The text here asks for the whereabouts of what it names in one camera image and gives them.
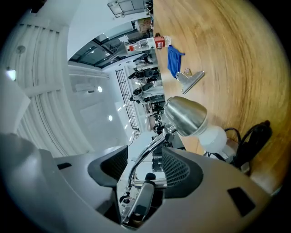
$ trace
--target black power cord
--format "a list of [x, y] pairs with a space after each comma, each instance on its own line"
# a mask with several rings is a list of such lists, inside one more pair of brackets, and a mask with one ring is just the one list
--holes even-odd
[[[272, 135], [272, 129], [270, 128], [269, 121], [254, 125], [246, 132], [246, 134], [242, 138], [237, 129], [225, 129], [225, 131], [228, 130], [234, 130], [238, 139], [238, 148], [236, 151], [236, 155], [233, 157], [232, 161], [232, 165], [237, 168], [240, 168], [244, 163], [252, 160], [256, 156], [256, 154], [263, 148], [263, 146], [267, 143]], [[213, 154], [219, 160], [225, 161], [225, 159], [220, 154], [208, 153], [208, 156], [210, 156], [211, 154]]]

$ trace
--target wood grain surface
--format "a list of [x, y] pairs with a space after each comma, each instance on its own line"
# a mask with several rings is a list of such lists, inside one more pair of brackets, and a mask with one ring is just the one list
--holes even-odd
[[[251, 161], [251, 178], [269, 193], [282, 184], [291, 153], [291, 75], [284, 50], [265, 18], [241, 0], [154, 0], [154, 33], [169, 35], [182, 57], [181, 71], [205, 76], [186, 95], [157, 50], [166, 99], [184, 96], [204, 105], [209, 121], [243, 136], [271, 122], [273, 135]], [[228, 137], [237, 141], [235, 134]], [[203, 153], [197, 138], [181, 137]]]

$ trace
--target plastic bottle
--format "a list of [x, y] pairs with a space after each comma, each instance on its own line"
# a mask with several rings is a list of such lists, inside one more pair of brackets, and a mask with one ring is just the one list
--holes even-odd
[[129, 46], [130, 51], [145, 51], [150, 49], [160, 49], [169, 47], [171, 38], [169, 36], [157, 36], [147, 39], [142, 39], [133, 45]]

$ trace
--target red bottle label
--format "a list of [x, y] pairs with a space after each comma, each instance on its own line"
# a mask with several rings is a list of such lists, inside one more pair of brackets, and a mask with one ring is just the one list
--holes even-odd
[[157, 37], [154, 37], [154, 39], [155, 39], [157, 49], [165, 47], [166, 44], [165, 44], [165, 39], [163, 36], [157, 36]]

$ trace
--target black hole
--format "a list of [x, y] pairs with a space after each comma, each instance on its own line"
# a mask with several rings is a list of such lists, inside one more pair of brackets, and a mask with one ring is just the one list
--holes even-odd
[[62, 170], [62, 169], [64, 169], [64, 168], [71, 167], [71, 166], [72, 166], [72, 164], [70, 164], [70, 163], [68, 163], [68, 162], [58, 164], [58, 168], [59, 168], [59, 170]]

